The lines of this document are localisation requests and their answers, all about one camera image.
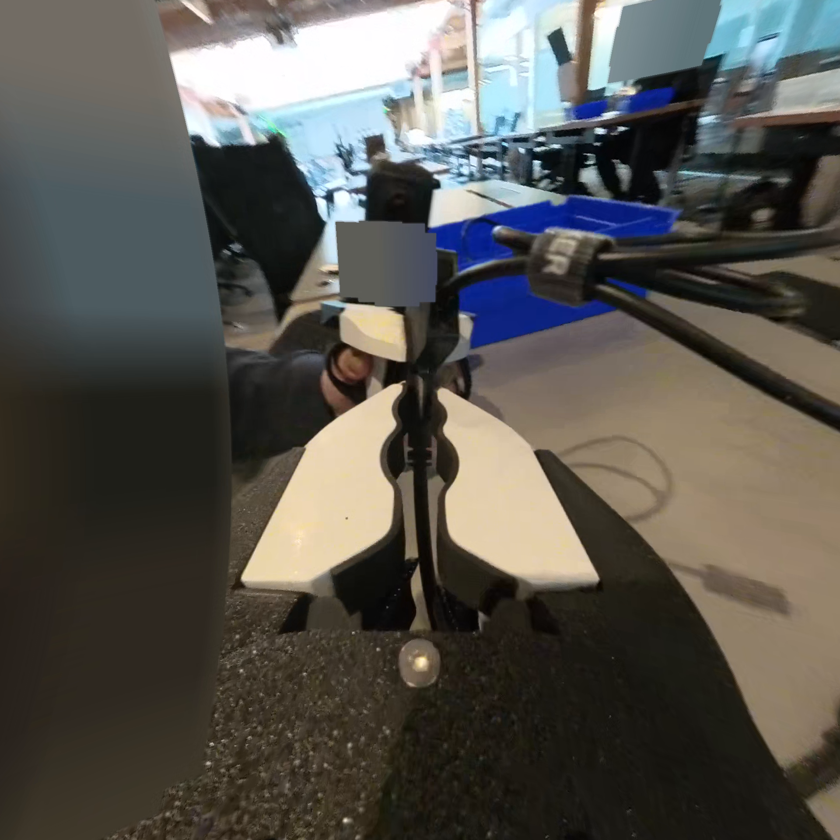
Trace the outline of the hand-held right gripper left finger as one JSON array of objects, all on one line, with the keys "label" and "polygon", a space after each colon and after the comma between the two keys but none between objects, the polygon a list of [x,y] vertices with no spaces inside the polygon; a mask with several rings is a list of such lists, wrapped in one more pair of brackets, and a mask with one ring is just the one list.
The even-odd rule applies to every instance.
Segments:
[{"label": "hand-held right gripper left finger", "polygon": [[244,588],[317,597],[385,597],[405,564],[404,469],[390,385],[304,448],[240,580]]}]

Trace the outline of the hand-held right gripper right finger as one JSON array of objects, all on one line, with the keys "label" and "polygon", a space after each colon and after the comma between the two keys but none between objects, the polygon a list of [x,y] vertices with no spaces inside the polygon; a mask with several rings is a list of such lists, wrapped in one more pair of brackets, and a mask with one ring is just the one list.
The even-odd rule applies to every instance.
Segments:
[{"label": "hand-held right gripper right finger", "polygon": [[437,573],[462,603],[589,590],[600,577],[530,444],[442,389],[435,406]]}]

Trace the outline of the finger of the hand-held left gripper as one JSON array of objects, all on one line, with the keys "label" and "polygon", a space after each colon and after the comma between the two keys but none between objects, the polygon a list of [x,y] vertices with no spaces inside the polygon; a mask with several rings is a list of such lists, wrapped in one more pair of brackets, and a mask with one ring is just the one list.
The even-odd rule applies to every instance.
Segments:
[{"label": "finger of the hand-held left gripper", "polygon": [[407,362],[405,317],[390,308],[344,307],[341,311],[341,341],[378,359]]},{"label": "finger of the hand-held left gripper", "polygon": [[458,337],[455,347],[445,359],[446,363],[457,363],[467,359],[471,349],[474,317],[468,312],[458,314]]}]

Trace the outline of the grey usb hub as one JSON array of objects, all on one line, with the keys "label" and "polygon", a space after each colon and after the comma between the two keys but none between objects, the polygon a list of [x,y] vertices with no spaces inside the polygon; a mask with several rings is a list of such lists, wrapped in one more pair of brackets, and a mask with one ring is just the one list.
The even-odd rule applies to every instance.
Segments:
[{"label": "grey usb hub", "polygon": [[711,564],[694,567],[669,562],[668,566],[673,572],[697,580],[710,594],[767,613],[791,615],[791,602],[785,591],[778,586]]}]

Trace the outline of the row of office desks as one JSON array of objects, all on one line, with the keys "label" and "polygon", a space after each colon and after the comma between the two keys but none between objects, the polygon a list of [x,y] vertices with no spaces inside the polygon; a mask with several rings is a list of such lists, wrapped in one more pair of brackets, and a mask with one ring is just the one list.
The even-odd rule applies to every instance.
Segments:
[{"label": "row of office desks", "polygon": [[500,181],[563,193],[569,138],[559,131],[536,129],[435,139],[421,129],[397,135],[401,151],[415,153],[457,183]]}]

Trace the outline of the dark cloth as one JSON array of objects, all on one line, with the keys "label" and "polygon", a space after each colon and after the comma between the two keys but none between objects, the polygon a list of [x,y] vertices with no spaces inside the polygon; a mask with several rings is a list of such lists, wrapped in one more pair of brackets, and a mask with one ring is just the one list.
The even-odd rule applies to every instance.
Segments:
[{"label": "dark cloth", "polygon": [[190,139],[213,261],[239,245],[261,271],[282,320],[325,227],[305,175],[276,133],[254,145]]}]

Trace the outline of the wooden office desk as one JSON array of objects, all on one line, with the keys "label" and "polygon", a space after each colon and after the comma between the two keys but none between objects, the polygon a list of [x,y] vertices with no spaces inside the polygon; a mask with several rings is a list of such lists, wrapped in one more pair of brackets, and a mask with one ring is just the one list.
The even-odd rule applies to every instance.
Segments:
[{"label": "wooden office desk", "polygon": [[[624,131],[625,128],[635,125],[636,123],[651,119],[668,117],[673,114],[681,114],[685,112],[698,113],[701,105],[702,100],[694,99],[676,103],[672,102],[664,108],[647,112],[624,115],[617,114],[615,112],[607,112],[599,119],[580,120],[566,123],[563,126],[564,137],[572,138],[574,142],[571,144],[570,150],[565,157],[565,167],[563,170],[565,188],[561,194],[564,196],[572,196],[579,195],[581,193],[579,175],[583,165],[583,158],[586,154],[590,154],[593,157],[595,165],[595,147],[607,134]],[[673,179],[675,169],[679,166],[679,161],[684,148],[685,142],[684,140],[680,140],[677,152],[675,153],[675,157],[669,168],[664,171],[656,172],[658,185],[661,191],[659,202],[663,200],[665,190],[659,184],[658,174],[666,172],[668,173],[668,177]]]},{"label": "wooden office desk", "polygon": [[760,131],[759,154],[781,163],[789,181],[780,191],[772,230],[802,227],[802,204],[821,161],[838,156],[838,106],[771,110],[741,116],[731,124],[729,156],[740,152],[742,137]]}]

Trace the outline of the black desk mat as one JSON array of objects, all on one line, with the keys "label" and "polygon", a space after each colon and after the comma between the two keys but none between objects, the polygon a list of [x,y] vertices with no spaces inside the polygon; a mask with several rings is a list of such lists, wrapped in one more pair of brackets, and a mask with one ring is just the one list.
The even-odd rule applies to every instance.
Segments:
[{"label": "black desk mat", "polygon": [[784,285],[793,289],[805,302],[805,308],[799,315],[776,319],[774,323],[839,350],[838,286],[790,271],[765,272],[754,276],[754,279],[764,284]]}]

